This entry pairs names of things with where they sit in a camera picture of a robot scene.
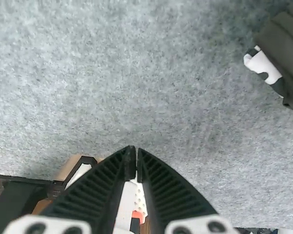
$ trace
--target orange part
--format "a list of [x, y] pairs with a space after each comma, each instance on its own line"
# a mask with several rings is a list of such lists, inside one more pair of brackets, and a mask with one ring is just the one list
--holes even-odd
[[133, 211], [132, 212], [132, 218], [138, 218], [140, 220], [140, 224], [143, 223], [143, 214], [139, 211]]

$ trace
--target gray carpet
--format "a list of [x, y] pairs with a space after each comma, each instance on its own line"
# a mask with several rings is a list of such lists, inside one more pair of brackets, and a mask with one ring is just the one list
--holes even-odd
[[236, 226], [293, 228], [293, 112], [242, 64], [287, 0], [0, 1], [0, 174], [132, 144]]

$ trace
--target screw hole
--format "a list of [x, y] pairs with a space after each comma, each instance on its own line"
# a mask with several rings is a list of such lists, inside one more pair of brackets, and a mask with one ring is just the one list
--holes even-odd
[[172, 231], [172, 234], [191, 234], [191, 232], [188, 228], [177, 227]]
[[71, 227], [67, 229], [64, 234], [83, 234], [82, 230], [78, 227]]
[[226, 228], [220, 222], [213, 221], [209, 223], [209, 230], [212, 233], [224, 233], [226, 231]]
[[42, 234], [44, 230], [45, 225], [43, 223], [36, 223], [27, 229], [26, 234]]

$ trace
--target dark green fabric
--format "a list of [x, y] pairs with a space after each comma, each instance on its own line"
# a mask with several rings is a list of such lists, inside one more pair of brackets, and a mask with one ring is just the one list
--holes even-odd
[[286, 89], [283, 104], [293, 109], [293, 3], [288, 12], [269, 21], [255, 41], [282, 74]]

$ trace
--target carpet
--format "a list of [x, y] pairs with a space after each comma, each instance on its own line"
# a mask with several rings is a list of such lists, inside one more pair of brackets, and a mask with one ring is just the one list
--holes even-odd
[[242, 59], [289, 2], [0, 1], [0, 174], [130, 144], [234, 226], [293, 229], [293, 112]]

